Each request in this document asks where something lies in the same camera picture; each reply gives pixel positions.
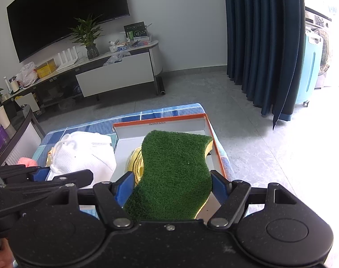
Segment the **person left hand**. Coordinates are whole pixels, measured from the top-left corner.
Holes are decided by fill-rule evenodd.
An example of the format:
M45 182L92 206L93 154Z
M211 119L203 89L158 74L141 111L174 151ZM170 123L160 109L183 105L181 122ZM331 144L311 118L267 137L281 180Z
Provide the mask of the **person left hand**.
M0 248L0 268L13 268L13 261L14 257L8 240L4 238Z

